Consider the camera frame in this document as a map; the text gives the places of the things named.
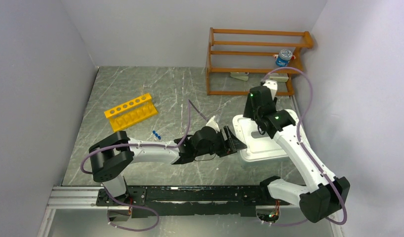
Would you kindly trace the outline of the white plastic bin lid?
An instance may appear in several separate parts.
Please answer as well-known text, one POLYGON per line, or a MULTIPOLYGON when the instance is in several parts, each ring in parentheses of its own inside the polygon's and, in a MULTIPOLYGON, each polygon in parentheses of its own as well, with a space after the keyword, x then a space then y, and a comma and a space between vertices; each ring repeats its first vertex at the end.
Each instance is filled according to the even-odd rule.
POLYGON ((239 151, 244 164, 286 158, 286 152, 268 134, 260 134, 257 124, 243 115, 233 117, 236 137, 246 144, 247 148, 239 151))

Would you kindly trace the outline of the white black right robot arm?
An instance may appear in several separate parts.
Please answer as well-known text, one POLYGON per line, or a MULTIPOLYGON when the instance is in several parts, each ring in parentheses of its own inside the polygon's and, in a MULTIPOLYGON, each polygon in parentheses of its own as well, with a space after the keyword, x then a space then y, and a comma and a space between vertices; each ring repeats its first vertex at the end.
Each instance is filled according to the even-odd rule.
POLYGON ((288 155, 300 172, 304 185, 272 176, 260 183, 259 198, 264 204, 282 200, 300 208, 305 218, 316 223, 339 210, 347 221, 345 202, 350 190, 346 177, 338 178, 317 157, 300 134, 300 121, 289 110, 277 110, 271 89, 265 85, 249 90, 243 116, 256 122, 260 133, 268 134, 288 155))

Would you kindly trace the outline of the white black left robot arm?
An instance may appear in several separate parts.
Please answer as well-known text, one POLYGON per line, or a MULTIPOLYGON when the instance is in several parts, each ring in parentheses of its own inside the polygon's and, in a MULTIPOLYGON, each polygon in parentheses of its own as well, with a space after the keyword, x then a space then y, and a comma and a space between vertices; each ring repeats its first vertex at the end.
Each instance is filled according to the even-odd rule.
POLYGON ((194 162, 200 156, 221 158, 246 148, 247 145, 228 126, 219 131, 204 126, 194 134, 153 143, 129 138, 125 131, 118 131, 92 145, 87 158, 94 182, 103 184, 116 205, 123 205, 129 199, 129 191, 122 172, 131 164, 162 162, 182 165, 194 162))

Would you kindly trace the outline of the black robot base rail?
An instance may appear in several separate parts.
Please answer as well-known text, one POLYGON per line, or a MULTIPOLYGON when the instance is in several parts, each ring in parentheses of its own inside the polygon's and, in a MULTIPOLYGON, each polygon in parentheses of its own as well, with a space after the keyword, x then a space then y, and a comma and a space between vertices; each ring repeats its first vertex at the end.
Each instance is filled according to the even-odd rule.
POLYGON ((131 218, 154 216, 240 215, 255 217, 262 207, 287 205, 266 195, 259 185, 243 186, 129 186, 125 195, 111 200, 103 189, 95 201, 98 207, 115 209, 119 202, 132 204, 131 218))

